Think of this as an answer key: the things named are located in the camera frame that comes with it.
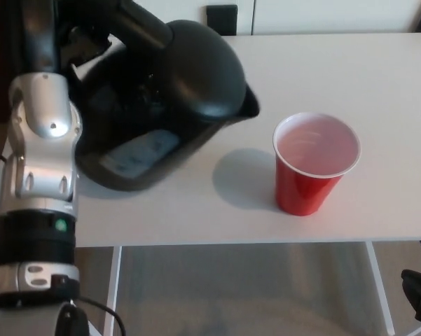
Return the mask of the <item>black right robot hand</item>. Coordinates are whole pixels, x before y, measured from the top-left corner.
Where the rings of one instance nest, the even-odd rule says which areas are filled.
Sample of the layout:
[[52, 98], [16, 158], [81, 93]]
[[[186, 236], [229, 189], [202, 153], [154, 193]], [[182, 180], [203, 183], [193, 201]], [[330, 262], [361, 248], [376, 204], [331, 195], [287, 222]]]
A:
[[421, 322], [421, 273], [410, 269], [401, 272], [403, 292]]

